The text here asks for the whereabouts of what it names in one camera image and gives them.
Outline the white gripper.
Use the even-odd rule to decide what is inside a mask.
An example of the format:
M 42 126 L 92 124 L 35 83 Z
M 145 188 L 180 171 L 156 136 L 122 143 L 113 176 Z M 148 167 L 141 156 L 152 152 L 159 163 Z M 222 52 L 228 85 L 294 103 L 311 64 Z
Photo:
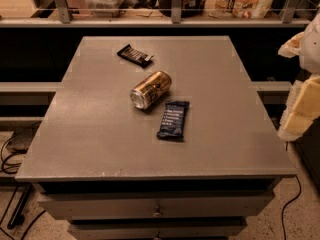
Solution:
M 278 50 L 280 56 L 299 56 L 300 67 L 310 73 L 320 73 L 320 14 L 306 27 L 286 41 Z M 312 75 L 304 82 L 292 85 L 278 129 L 284 141 L 300 138 L 320 117 L 320 75 Z

